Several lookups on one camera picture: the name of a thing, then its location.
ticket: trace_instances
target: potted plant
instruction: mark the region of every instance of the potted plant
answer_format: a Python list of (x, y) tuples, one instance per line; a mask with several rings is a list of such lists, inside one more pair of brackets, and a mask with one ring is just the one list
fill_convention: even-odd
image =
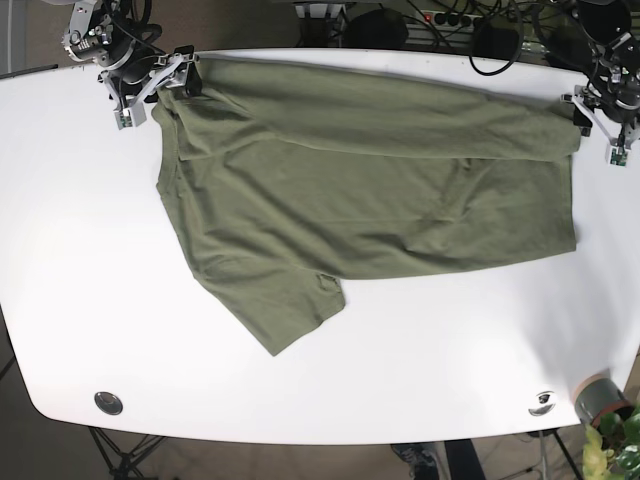
[(585, 480), (640, 479), (640, 406), (602, 375), (578, 388), (574, 406), (587, 430)]

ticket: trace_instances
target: green leaf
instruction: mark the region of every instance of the green leaf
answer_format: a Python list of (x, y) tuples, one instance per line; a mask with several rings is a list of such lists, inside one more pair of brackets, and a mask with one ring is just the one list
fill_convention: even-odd
[(640, 478), (640, 466), (634, 468), (633, 470), (629, 470), (624, 475), (625, 480), (637, 480), (638, 478)]
[(629, 417), (624, 422), (624, 434), (631, 443), (640, 443), (640, 414)]
[(600, 432), (610, 437), (622, 426), (622, 418), (617, 413), (607, 413), (600, 419)]
[(591, 425), (586, 426), (587, 445), (594, 445), (598, 448), (602, 448), (602, 435)]
[(629, 445), (625, 447), (616, 458), (616, 463), (620, 468), (627, 471), (640, 467), (640, 452), (638, 452), (638, 446)]
[(607, 456), (595, 443), (587, 443), (582, 451), (582, 465), (585, 476), (603, 476), (607, 471)]

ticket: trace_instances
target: power strip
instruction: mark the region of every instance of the power strip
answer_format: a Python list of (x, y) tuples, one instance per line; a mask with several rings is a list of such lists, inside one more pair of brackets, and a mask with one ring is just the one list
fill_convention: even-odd
[(473, 33), (473, 30), (482, 21), (480, 15), (460, 15), (458, 13), (446, 13), (438, 10), (421, 10), (422, 16), (417, 12), (416, 20), (431, 23), (441, 32), (465, 32)]

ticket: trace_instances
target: t-shirt hem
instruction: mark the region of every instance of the t-shirt hem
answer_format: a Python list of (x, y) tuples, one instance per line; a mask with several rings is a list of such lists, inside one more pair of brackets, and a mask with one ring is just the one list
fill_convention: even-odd
[(333, 317), (337, 313), (340, 313), (342, 310), (344, 310), (345, 305), (346, 305), (346, 302), (344, 300), (344, 297), (341, 296), (339, 300), (332, 302), (327, 308), (320, 311), (319, 313), (320, 323), (318, 323), (317, 325), (309, 325), (309, 326), (306, 326), (305, 328), (301, 328), (300, 330), (296, 331), (293, 335), (289, 335), (284, 339), (279, 340), (278, 342), (273, 342), (268, 345), (263, 342), (261, 343), (264, 346), (264, 348), (266, 348), (267, 351), (272, 356), (275, 357), (280, 352), (282, 352), (285, 348), (293, 344), (296, 340), (299, 340), (300, 338), (304, 337), (306, 334), (311, 333), (315, 329), (320, 327), (320, 325), (322, 325), (325, 320), (328, 320), (329, 318)]

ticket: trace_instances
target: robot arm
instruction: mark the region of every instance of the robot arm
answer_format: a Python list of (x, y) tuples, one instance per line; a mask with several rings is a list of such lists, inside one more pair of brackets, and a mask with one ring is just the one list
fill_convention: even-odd
[[(577, 27), (591, 50), (591, 63), (581, 65), (576, 59), (559, 52), (540, 27), (536, 6), (532, 23), (540, 42), (565, 63), (581, 70), (587, 77), (586, 87), (578, 86), (564, 100), (575, 104), (575, 123), (588, 135), (593, 124), (607, 137), (607, 160), (626, 166), (631, 145), (640, 138), (640, 43), (631, 33), (631, 12), (623, 0), (577, 0), (556, 3), (570, 23)], [(595, 116), (602, 110), (609, 119), (621, 125), (611, 134)]]
[(118, 128), (135, 127), (146, 120), (143, 103), (153, 101), (157, 89), (183, 88), (188, 96), (200, 94), (202, 82), (195, 69), (193, 46), (166, 54), (153, 45), (162, 35), (149, 23), (152, 0), (144, 1), (139, 15), (135, 0), (44, 0), (55, 5), (73, 3), (69, 28), (62, 44), (77, 61), (93, 61), (103, 68), (98, 81), (116, 102)]

